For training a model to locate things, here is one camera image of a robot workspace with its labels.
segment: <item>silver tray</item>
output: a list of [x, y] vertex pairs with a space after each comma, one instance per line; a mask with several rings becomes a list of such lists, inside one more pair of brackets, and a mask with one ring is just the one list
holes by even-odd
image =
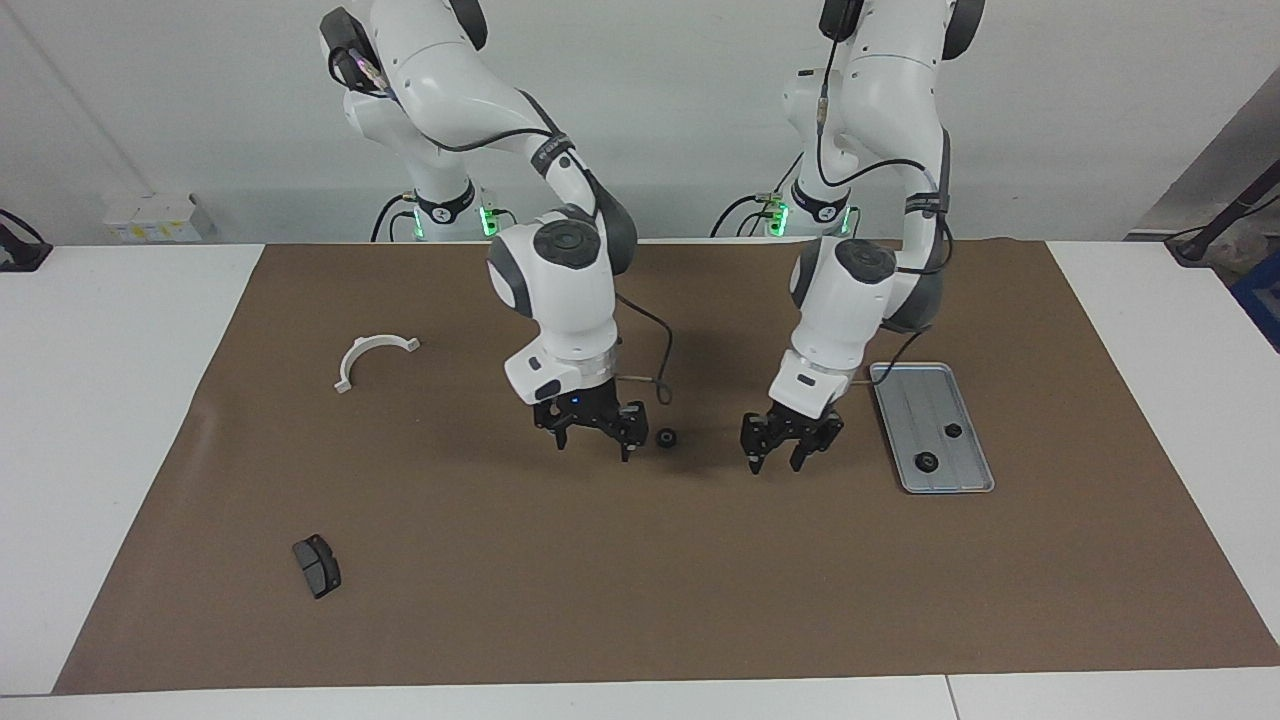
[[[878, 380], [887, 368], [887, 363], [873, 364], [872, 379]], [[899, 363], [876, 386], [876, 401], [906, 492], [996, 489], [951, 368], [942, 363]]]

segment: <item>green led light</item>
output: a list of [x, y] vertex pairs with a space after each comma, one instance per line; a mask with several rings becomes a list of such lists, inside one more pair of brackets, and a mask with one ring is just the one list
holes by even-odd
[[498, 234], [498, 218], [489, 211], [488, 208], [480, 206], [480, 225], [484, 228], [485, 237], [493, 237]]
[[773, 219], [769, 220], [769, 234], [773, 237], [782, 237], [787, 232], [787, 218], [791, 217], [791, 208], [786, 202], [778, 202], [778, 209], [773, 213]]

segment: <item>cable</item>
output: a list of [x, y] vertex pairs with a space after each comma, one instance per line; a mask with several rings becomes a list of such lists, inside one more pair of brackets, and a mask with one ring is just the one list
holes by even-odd
[[508, 137], [516, 137], [517, 135], [539, 135], [541, 137], [548, 137], [548, 138], [556, 137], [556, 135], [552, 133], [550, 131], [545, 131], [541, 128], [516, 128], [492, 135], [484, 140], [467, 142], [466, 145], [445, 145], [439, 140], [435, 140], [434, 137], [426, 135], [425, 132], [419, 131], [419, 133], [422, 137], [425, 137], [426, 141], [430, 142], [431, 145], [439, 147], [440, 150], [448, 150], [449, 152], [470, 152], [471, 150], [480, 150], [481, 147], [488, 147], [494, 142], [498, 142], [500, 140], [507, 140]]
[[[1239, 218], [1236, 218], [1235, 222], [1238, 223], [1238, 222], [1243, 220], [1244, 218], [1249, 218], [1252, 215], [1257, 215], [1258, 213], [1261, 213], [1261, 211], [1266, 210], [1267, 208], [1275, 205], [1275, 202], [1277, 200], [1280, 200], [1280, 195], [1276, 195], [1275, 197], [1272, 197], [1271, 200], [1267, 200], [1262, 205], [1258, 205], [1258, 206], [1251, 209], [1248, 213], [1244, 213], [1243, 215], [1240, 215]], [[1162, 240], [1161, 242], [1171, 242], [1171, 241], [1174, 241], [1174, 240], [1176, 240], [1179, 237], [1183, 237], [1184, 234], [1190, 234], [1193, 232], [1199, 232], [1199, 231], [1202, 231], [1202, 229], [1204, 229], [1207, 227], [1208, 225], [1198, 225], [1198, 227], [1194, 227], [1194, 228], [1187, 228], [1184, 231], [1178, 231], [1174, 234], [1166, 234], [1165, 240]]]
[[831, 42], [831, 54], [827, 55], [827, 69], [826, 69], [826, 72], [823, 72], [823, 76], [822, 76], [822, 92], [818, 94], [818, 152], [817, 152], [818, 177], [822, 178], [822, 182], [826, 183], [827, 187], [842, 187], [842, 186], [846, 186], [846, 184], [856, 181], [858, 178], [860, 178], [860, 177], [863, 177], [867, 173], [870, 173], [873, 170], [878, 170], [881, 168], [887, 168], [887, 167], [891, 167], [891, 165], [908, 165], [908, 167], [915, 168], [915, 169], [920, 170], [922, 173], [924, 173], [925, 179], [929, 181], [929, 184], [933, 186], [933, 191], [937, 192], [938, 191], [938, 183], [937, 183], [936, 179], [933, 179], [933, 176], [929, 174], [929, 169], [925, 168], [924, 165], [922, 165], [920, 163], [918, 163], [918, 161], [909, 160], [906, 158], [896, 158], [893, 160], [882, 160], [879, 163], [876, 163], [874, 165], [869, 165], [867, 168], [863, 168], [861, 170], [859, 170], [859, 172], [849, 176], [847, 178], [845, 178], [845, 179], [842, 179], [840, 182], [831, 182], [831, 178], [827, 177], [827, 168], [822, 164], [822, 136], [823, 136], [823, 132], [827, 128], [827, 105], [831, 101], [831, 68], [836, 63], [836, 49], [837, 47], [840, 47], [840, 41], [833, 40]]
[[746, 218], [742, 218], [742, 224], [737, 225], [737, 234], [733, 236], [733, 237], [751, 237], [751, 236], [754, 236], [755, 234], [755, 228], [751, 228], [751, 233], [750, 234], [742, 234], [742, 231], [746, 229], [746, 223], [750, 223], [754, 219], [756, 227], [759, 227], [760, 220], [763, 218], [771, 218], [771, 217], [773, 217], [773, 213], [751, 213]]
[[759, 202], [759, 201], [756, 200], [755, 195], [744, 195], [742, 197], [735, 200], [728, 208], [724, 209], [723, 213], [721, 213], [719, 219], [716, 220], [714, 225], [712, 225], [712, 232], [707, 237], [716, 237], [716, 234], [719, 232], [721, 225], [724, 224], [724, 220], [728, 219], [728, 217], [733, 213], [733, 210], [737, 210], [739, 208], [746, 205], [748, 202]]
[[955, 255], [955, 250], [956, 250], [956, 238], [955, 238], [954, 234], [951, 234], [951, 225], [947, 224], [947, 217], [946, 217], [946, 214], [945, 213], [938, 213], [937, 218], [938, 218], [938, 227], [942, 228], [942, 237], [947, 242], [947, 255], [946, 255], [946, 258], [942, 259], [942, 263], [940, 263], [937, 268], [928, 268], [928, 261], [925, 261], [925, 268], [927, 269], [916, 270], [914, 268], [899, 268], [897, 269], [899, 273], [902, 273], [905, 275], [922, 275], [922, 277], [936, 275], [936, 274], [941, 273], [942, 270], [947, 269], [947, 265], [951, 264], [951, 256]]
[[[773, 186], [774, 195], [782, 192], [782, 186], [787, 183], [787, 178], [791, 177], [791, 173], [796, 172], [796, 168], [800, 167], [800, 160], [803, 159], [804, 159], [804, 152], [796, 155], [796, 159], [791, 161], [791, 167], [787, 168], [787, 172], [782, 173], [782, 179], [778, 181], [778, 184]], [[756, 218], [755, 224], [751, 225], [751, 236], [755, 234], [755, 231], [759, 229], [759, 227], [760, 227], [760, 218]]]
[[5, 210], [3, 208], [0, 208], [0, 215], [4, 215], [9, 220], [12, 220], [13, 224], [15, 224], [19, 228], [27, 231], [27, 234], [29, 234], [31, 237], [33, 237], [37, 241], [40, 241], [41, 245], [49, 245], [47, 242], [45, 242], [45, 238], [40, 234], [40, 232], [36, 231], [36, 228], [31, 227], [31, 223], [28, 223], [27, 220], [23, 220], [18, 215], [14, 215], [13, 213], [10, 213], [10, 211], [8, 211], [8, 210]]
[[858, 240], [858, 228], [863, 227], [863, 209], [861, 208], [850, 208], [849, 210], [851, 213], [858, 213], [858, 219], [854, 220], [854, 229], [849, 233], [849, 237], [851, 240]]
[[507, 215], [507, 217], [509, 217], [512, 225], [518, 225], [520, 224], [520, 220], [516, 218], [516, 214], [512, 213], [511, 210], [503, 210], [502, 208], [498, 208], [497, 210], [493, 211], [493, 214], [494, 215]]
[[[347, 90], [349, 90], [352, 92], [358, 92], [361, 95], [367, 95], [369, 97], [378, 97], [379, 100], [393, 100], [396, 102], [399, 102], [399, 99], [394, 97], [392, 95], [369, 92], [367, 90], [362, 90], [360, 87], [352, 87], [352, 86], [347, 85], [346, 81], [343, 81], [340, 77], [338, 77], [338, 69], [335, 67], [335, 63], [338, 60], [338, 55], [340, 55], [340, 54], [346, 54], [353, 61], [356, 60], [356, 58], [352, 56], [351, 50], [348, 50], [347, 47], [334, 47], [333, 50], [330, 50], [329, 51], [329, 77], [333, 78], [334, 82], [337, 82], [338, 85], [346, 87]], [[431, 145], [439, 147], [440, 150], [448, 150], [449, 152], [468, 152], [471, 150], [479, 150], [481, 147], [488, 147], [489, 145], [493, 145], [494, 142], [498, 142], [498, 141], [502, 141], [502, 140], [507, 140], [508, 137], [515, 137], [515, 136], [518, 136], [518, 135], [540, 135], [540, 136], [547, 137], [547, 138], [556, 137], [556, 133], [553, 133], [550, 131], [541, 129], [541, 128], [516, 128], [516, 129], [508, 129], [508, 131], [503, 131], [503, 132], [492, 135], [492, 136], [489, 136], [489, 137], [486, 137], [484, 140], [477, 140], [475, 142], [467, 142], [465, 145], [447, 145], [447, 143], [440, 142], [439, 140], [435, 140], [434, 137], [426, 135], [425, 132], [421, 132], [421, 131], [419, 131], [419, 132], [422, 135], [422, 137], [426, 138], [428, 142], [430, 142]]]
[[374, 220], [374, 232], [369, 233], [369, 242], [378, 242], [378, 233], [383, 229], [383, 220], [387, 219], [387, 213], [390, 213], [397, 202], [408, 202], [411, 197], [412, 195], [401, 192], [388, 200], [387, 205], [383, 205], [381, 211], [378, 213], [378, 219]]
[[893, 372], [893, 368], [897, 366], [897, 361], [902, 359], [902, 355], [906, 352], [906, 348], [911, 347], [913, 342], [920, 340], [920, 336], [924, 334], [925, 331], [928, 331], [928, 329], [929, 328], [924, 328], [923, 331], [915, 331], [915, 333], [913, 333], [911, 337], [906, 338], [906, 342], [904, 342], [902, 347], [899, 347], [897, 352], [893, 354], [893, 359], [888, 361], [888, 366], [884, 368], [884, 373], [881, 374], [881, 377], [879, 377], [878, 380], [877, 379], [870, 379], [872, 369], [870, 369], [870, 366], [868, 366], [867, 368], [867, 377], [868, 377], [868, 379], [865, 379], [865, 380], [855, 380], [855, 382], [852, 382], [850, 384], [879, 387], [881, 383], [883, 383], [888, 378], [888, 374]]
[[645, 318], [649, 318], [654, 323], [658, 323], [658, 325], [660, 325], [662, 329], [667, 331], [667, 350], [664, 350], [663, 354], [662, 354], [662, 364], [658, 365], [658, 374], [654, 375], [654, 377], [652, 377], [652, 378], [639, 378], [639, 377], [634, 377], [634, 375], [618, 375], [618, 379], [620, 380], [630, 380], [630, 382], [653, 383], [654, 393], [658, 397], [658, 405], [671, 405], [671, 401], [672, 401], [671, 386], [667, 384], [663, 380], [663, 378], [666, 378], [666, 375], [667, 375], [667, 363], [671, 361], [671, 348], [676, 345], [676, 331], [671, 329], [671, 325], [667, 324], [667, 320], [663, 320], [658, 315], [654, 315], [653, 313], [650, 313], [650, 311], [645, 310], [644, 307], [636, 305], [635, 302], [627, 300], [626, 297], [622, 296], [621, 292], [618, 292], [616, 295], [617, 295], [618, 302], [626, 305], [627, 307], [635, 310], [636, 313], [644, 315]]
[[392, 236], [392, 242], [396, 242], [396, 220], [401, 218], [411, 218], [415, 223], [417, 223], [417, 215], [415, 215], [412, 210], [403, 210], [392, 215], [392, 222], [387, 225], [388, 233]]

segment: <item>white table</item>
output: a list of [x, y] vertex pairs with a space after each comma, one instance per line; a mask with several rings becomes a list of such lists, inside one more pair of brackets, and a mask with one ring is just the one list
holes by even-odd
[[[1051, 243], [1280, 637], [1280, 356], [1158, 245]], [[261, 246], [59, 249], [0, 277], [0, 694], [56, 679]], [[0, 717], [1280, 717], [1280, 669], [0, 700]]]

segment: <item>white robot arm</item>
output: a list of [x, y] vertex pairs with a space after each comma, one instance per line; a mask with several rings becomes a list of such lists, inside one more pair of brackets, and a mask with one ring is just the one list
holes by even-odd
[[[620, 406], [613, 374], [613, 275], [631, 264], [635, 223], [532, 96], [480, 60], [488, 31], [476, 0], [375, 0], [370, 28], [366, 35], [340, 8], [325, 18], [330, 69], [352, 92], [381, 102], [369, 114], [385, 108], [404, 118], [380, 123], [379, 133], [425, 170], [430, 192], [457, 197], [451, 193], [470, 186], [461, 165], [451, 165], [457, 154], [494, 147], [526, 159], [563, 201], [490, 246], [498, 297], [540, 329], [507, 361], [507, 378], [561, 448], [571, 425], [593, 427], [618, 441], [626, 460], [648, 438], [644, 405]], [[348, 102], [370, 135], [367, 105], [366, 97]]]
[[[833, 405], [852, 384], [876, 331], [919, 333], [937, 314], [950, 241], [950, 138], [934, 86], [938, 64], [964, 53], [982, 10], [983, 0], [826, 3], [819, 27], [833, 41], [828, 69], [801, 70], [783, 95], [804, 142], [787, 231], [818, 238], [805, 245], [791, 274], [801, 319], [769, 387], [773, 407], [742, 420], [754, 473], [788, 439], [799, 441], [791, 455], [796, 471], [809, 455], [826, 451], [844, 427]], [[882, 161], [855, 173], [860, 163], [849, 138]], [[884, 165], [897, 167], [908, 192], [896, 254], [832, 237], [850, 183]]]
[[415, 217], [422, 240], [447, 242], [490, 234], [484, 228], [479, 193], [461, 155], [428, 142], [394, 100], [349, 90], [343, 97], [343, 110], [356, 132], [389, 147], [403, 160], [413, 181]]

